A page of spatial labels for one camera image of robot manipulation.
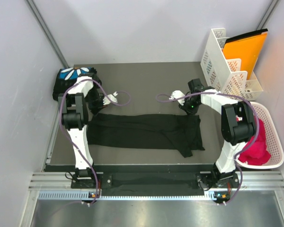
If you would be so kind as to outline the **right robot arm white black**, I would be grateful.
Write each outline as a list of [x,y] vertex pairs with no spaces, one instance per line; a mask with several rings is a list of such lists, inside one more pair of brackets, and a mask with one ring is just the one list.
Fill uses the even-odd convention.
[[249,102],[237,101],[230,95],[205,87],[199,79],[188,82],[190,92],[172,92],[171,99],[177,99],[179,108],[187,114],[195,114],[203,104],[221,115],[221,132],[224,139],[221,154],[211,171],[211,184],[223,187],[234,178],[236,155],[241,152],[255,135],[257,127]]

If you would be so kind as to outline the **black graphic t-shirt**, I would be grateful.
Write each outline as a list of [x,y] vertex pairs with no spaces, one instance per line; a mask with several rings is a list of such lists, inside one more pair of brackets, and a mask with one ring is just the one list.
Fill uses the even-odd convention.
[[204,150],[198,115],[99,113],[88,123],[90,145],[114,148],[177,150],[191,157]]

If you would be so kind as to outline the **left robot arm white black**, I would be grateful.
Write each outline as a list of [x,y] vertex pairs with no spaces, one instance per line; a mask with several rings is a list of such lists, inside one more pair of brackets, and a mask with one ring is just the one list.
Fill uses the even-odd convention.
[[53,99],[59,105],[59,124],[65,129],[75,155],[75,170],[70,175],[72,188],[98,188],[87,139],[89,113],[86,102],[91,103],[92,114],[98,114],[107,106],[104,96],[98,92],[101,85],[93,68],[85,73],[76,69],[60,70],[54,84]]

